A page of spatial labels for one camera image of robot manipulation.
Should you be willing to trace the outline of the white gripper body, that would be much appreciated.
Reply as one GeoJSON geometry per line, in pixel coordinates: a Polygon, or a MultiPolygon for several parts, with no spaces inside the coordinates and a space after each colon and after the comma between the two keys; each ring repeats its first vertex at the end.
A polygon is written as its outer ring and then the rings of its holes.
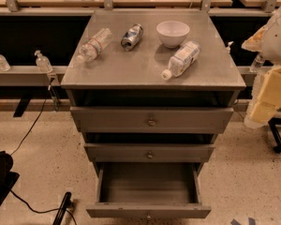
{"type": "Polygon", "coordinates": [[[252,112],[253,106],[256,102],[259,101],[259,93],[261,91],[264,82],[264,75],[265,75],[264,72],[259,72],[253,82],[252,93],[251,93],[252,99],[249,102],[249,105],[246,110],[246,115],[244,118],[244,125],[247,128],[252,128],[252,129],[261,128],[265,124],[265,123],[257,123],[250,119],[250,113],[252,112]]]}

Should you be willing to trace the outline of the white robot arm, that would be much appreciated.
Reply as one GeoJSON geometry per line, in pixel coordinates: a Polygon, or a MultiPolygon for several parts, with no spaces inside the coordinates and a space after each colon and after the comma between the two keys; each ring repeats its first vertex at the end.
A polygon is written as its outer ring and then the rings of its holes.
{"type": "Polygon", "coordinates": [[[267,72],[259,71],[252,88],[244,125],[247,128],[265,126],[281,108],[281,6],[242,48],[259,52],[274,65],[267,72]]]}

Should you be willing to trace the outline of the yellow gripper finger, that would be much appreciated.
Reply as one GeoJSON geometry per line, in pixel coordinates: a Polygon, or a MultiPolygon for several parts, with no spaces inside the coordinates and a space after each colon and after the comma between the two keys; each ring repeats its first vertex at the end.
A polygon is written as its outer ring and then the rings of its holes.
{"type": "Polygon", "coordinates": [[[265,75],[258,100],[281,108],[281,66],[273,66],[265,75]]]}
{"type": "Polygon", "coordinates": [[[275,114],[275,106],[258,101],[253,106],[250,119],[257,123],[267,123],[275,114]]]}

